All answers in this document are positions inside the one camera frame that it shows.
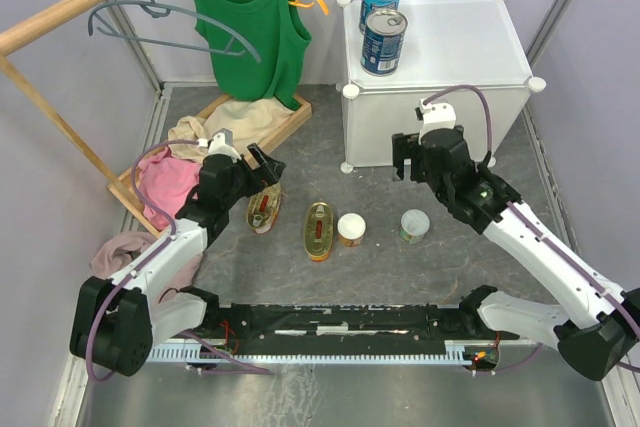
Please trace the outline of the dark blue tin can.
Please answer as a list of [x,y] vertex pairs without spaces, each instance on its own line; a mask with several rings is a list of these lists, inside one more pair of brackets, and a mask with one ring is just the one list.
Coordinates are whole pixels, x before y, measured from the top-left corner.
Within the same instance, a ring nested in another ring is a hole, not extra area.
[[386,76],[399,65],[406,17],[394,9],[377,9],[366,18],[361,53],[361,66],[369,74]]

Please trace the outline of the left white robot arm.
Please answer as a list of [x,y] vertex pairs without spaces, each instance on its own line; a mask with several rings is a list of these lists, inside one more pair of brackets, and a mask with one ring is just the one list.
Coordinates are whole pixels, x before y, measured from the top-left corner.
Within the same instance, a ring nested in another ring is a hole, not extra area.
[[193,331],[209,337],[219,330],[217,295],[195,287],[182,288],[171,298],[164,293],[181,268],[220,236],[240,199],[280,181],[285,163],[257,144],[248,151],[255,167],[230,145],[210,142],[199,181],[170,218],[168,230],[124,269],[82,284],[70,351],[84,359],[88,375],[101,366],[109,374],[131,376],[164,341]]

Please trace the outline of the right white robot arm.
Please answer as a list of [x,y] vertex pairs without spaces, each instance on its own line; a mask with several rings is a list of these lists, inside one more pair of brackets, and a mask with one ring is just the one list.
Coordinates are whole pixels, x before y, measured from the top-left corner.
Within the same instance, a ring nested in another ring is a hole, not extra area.
[[427,184],[459,222],[516,259],[555,299],[545,305],[495,288],[458,315],[467,336],[504,331],[559,352],[577,373],[600,381],[639,343],[639,292],[590,267],[537,218],[521,195],[474,162],[459,127],[392,136],[399,179]]

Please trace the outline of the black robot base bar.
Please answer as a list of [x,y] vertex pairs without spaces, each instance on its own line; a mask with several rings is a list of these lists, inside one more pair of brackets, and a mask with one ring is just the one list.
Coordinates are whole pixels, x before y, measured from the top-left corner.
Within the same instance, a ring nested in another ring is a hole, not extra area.
[[496,332],[472,309],[482,286],[457,305],[277,305],[216,303],[190,334],[236,355],[249,354],[442,354],[449,341],[511,341],[518,336]]

